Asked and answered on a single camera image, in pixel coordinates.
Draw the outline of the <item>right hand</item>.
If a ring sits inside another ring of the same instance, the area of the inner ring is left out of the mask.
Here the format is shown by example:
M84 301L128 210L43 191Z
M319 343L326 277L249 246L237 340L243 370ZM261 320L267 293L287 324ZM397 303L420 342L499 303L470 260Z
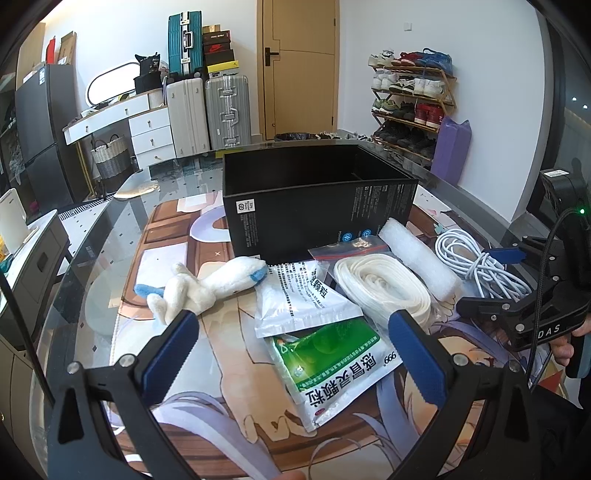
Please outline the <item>right hand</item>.
M572 345L574 338L584 337L591 331L590 315L587 315L584 323L577 329L570 332L568 335L561 336L550 342L551 351L557 364L567 367L575 353L575 348Z

